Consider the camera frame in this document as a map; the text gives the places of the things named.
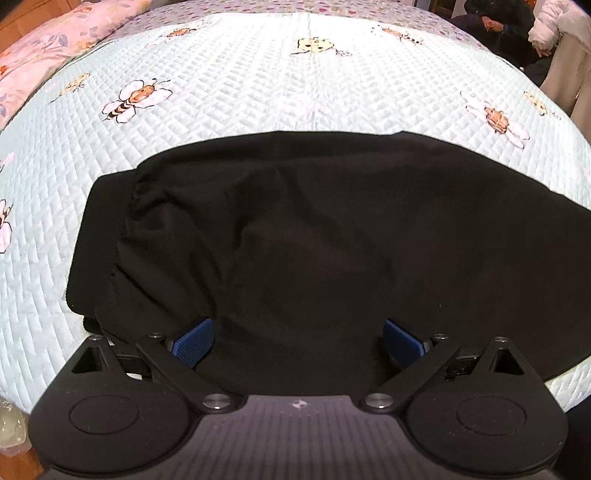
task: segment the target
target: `floral pillowcase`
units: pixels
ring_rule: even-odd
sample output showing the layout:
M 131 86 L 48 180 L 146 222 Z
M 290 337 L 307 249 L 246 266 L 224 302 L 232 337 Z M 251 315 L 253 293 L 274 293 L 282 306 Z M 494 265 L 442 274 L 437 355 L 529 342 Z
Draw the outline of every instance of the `floral pillowcase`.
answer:
M 0 131 L 68 59 L 90 50 L 128 20 L 147 11 L 150 3 L 151 0 L 85 2 L 8 47 L 0 54 Z

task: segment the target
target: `bed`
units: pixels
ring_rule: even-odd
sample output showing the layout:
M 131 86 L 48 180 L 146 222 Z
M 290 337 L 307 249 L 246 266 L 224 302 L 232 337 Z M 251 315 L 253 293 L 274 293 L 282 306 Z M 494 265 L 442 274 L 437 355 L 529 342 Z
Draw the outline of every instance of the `bed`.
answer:
M 436 137 L 591 209 L 591 147 L 568 117 L 435 15 L 369 0 L 161 7 L 82 48 L 0 132 L 0 395 L 30 412 L 88 335 L 65 291 L 99 176 L 278 129 Z M 565 410 L 579 404 L 591 357 L 547 385 Z

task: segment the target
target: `bee print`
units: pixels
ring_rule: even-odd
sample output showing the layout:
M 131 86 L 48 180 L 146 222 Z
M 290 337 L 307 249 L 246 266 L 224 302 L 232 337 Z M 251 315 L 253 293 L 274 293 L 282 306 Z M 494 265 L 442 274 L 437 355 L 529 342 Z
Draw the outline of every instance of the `bee print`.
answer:
M 297 55 L 299 53 L 322 53 L 327 50 L 334 50 L 339 57 L 351 56 L 348 51 L 337 50 L 334 43 L 326 39 L 321 40 L 318 37 L 300 38 L 297 41 L 297 47 L 300 51 L 296 51 L 292 53 L 292 55 Z
M 75 92 L 81 88 L 84 88 L 84 82 L 88 77 L 90 77 L 90 73 L 83 73 L 82 75 L 79 75 L 74 80 L 72 80 L 70 83 L 68 83 L 68 85 L 66 85 L 66 87 L 60 92 L 60 94 L 57 96 L 57 98 L 53 99 L 49 103 L 55 102 L 59 97 L 67 94 L 68 92 Z
M 166 35 L 166 37 L 167 38 L 182 37 L 183 35 L 186 35 L 187 33 L 196 32 L 196 31 L 197 31 L 197 28 L 177 28 L 176 30 L 173 30 L 171 33 Z
M 509 142 L 517 148 L 525 148 L 524 142 L 530 139 L 525 128 L 509 120 L 505 112 L 497 110 L 490 104 L 482 102 L 470 94 L 464 92 L 460 94 L 467 102 L 466 110 L 472 115 L 488 124 L 497 134 L 506 136 Z
M 172 30 L 172 32 L 170 32 L 166 35 L 161 35 L 158 38 L 156 38 L 155 40 L 152 40 L 152 42 L 148 43 L 146 46 L 147 47 L 154 47 L 154 46 L 160 45 L 162 43 L 168 43 L 169 41 L 171 41 L 177 37 L 184 37 L 185 35 L 196 32 L 197 30 L 198 30 L 197 28 L 188 28 L 188 27 L 176 28 L 175 30 Z
M 158 105 L 173 94 L 171 90 L 161 87 L 170 80 L 161 83 L 156 83 L 156 79 L 152 80 L 154 83 L 148 85 L 143 80 L 134 80 L 125 85 L 119 94 L 119 100 L 107 103 L 103 108 L 102 112 L 107 114 L 105 120 L 115 119 L 118 124 L 125 124 L 135 115 L 137 108 Z
M 527 98 L 529 100 L 529 102 L 533 106 L 535 106 L 535 109 L 538 111 L 538 113 L 541 116 L 544 116 L 547 113 L 549 113 L 553 117 L 556 117 L 556 118 L 560 119 L 560 115 L 557 115 L 555 112 L 552 112 L 552 113 L 549 112 L 548 109 L 546 108 L 545 104 L 542 102 L 542 100 L 540 100 L 539 98 L 537 98 L 536 96 L 534 96 L 532 93 L 530 93 L 530 92 L 523 92 L 523 94 L 525 95 L 525 98 Z
M 400 41 L 406 40 L 414 45 L 422 45 L 423 44 L 423 40 L 421 38 L 411 37 L 408 32 L 401 33 L 398 30 L 394 30 L 393 28 L 390 28 L 390 27 L 382 27 L 381 25 L 379 25 L 378 28 L 382 32 L 387 33 L 388 35 L 393 35 L 394 37 L 396 37 Z
M 6 206 L 6 200 L 0 200 L 0 254 L 6 253 L 12 239 L 12 227 L 6 221 L 12 207 Z

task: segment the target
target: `logo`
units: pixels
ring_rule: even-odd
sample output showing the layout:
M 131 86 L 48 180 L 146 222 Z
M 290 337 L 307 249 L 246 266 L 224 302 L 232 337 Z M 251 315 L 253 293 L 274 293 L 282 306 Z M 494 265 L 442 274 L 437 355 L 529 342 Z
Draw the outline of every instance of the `logo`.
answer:
M 301 398 L 299 398 L 295 402 L 290 403 L 290 405 L 294 408 L 297 408 L 298 410 L 301 410 L 302 408 L 306 408 L 310 404 L 306 400 L 302 400 Z

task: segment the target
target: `screw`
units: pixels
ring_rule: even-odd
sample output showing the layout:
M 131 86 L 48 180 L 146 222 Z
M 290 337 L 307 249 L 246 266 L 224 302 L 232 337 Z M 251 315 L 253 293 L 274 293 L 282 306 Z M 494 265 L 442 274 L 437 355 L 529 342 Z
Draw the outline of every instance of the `screw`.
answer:
M 229 407 L 232 399 L 224 393 L 212 393 L 203 399 L 203 405 L 212 410 L 221 410 Z
M 388 408 L 393 403 L 394 399 L 386 393 L 372 393 L 365 397 L 365 404 L 372 408 Z

